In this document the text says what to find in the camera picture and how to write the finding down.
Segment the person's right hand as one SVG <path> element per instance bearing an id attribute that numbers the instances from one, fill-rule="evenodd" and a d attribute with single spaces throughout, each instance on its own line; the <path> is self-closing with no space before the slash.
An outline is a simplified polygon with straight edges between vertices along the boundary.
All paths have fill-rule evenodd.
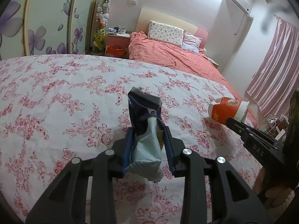
<path id="1" fill-rule="evenodd" d="M 281 173 L 264 167 L 260 169 L 252 190 L 266 208 L 281 205 L 292 192 Z"/>

